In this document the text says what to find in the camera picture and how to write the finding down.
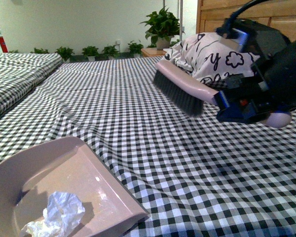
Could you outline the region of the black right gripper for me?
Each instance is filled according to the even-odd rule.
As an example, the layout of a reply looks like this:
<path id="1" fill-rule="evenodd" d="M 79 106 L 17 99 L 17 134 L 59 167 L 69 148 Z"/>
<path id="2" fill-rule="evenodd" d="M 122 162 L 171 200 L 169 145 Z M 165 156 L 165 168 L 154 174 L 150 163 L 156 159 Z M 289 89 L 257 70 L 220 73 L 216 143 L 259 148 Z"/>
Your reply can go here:
<path id="1" fill-rule="evenodd" d="M 224 45 L 259 56 L 252 77 L 231 75 L 227 88 L 214 95 L 218 121 L 256 123 L 269 113 L 296 109 L 296 40 L 249 19 L 228 18 L 216 32 Z"/>

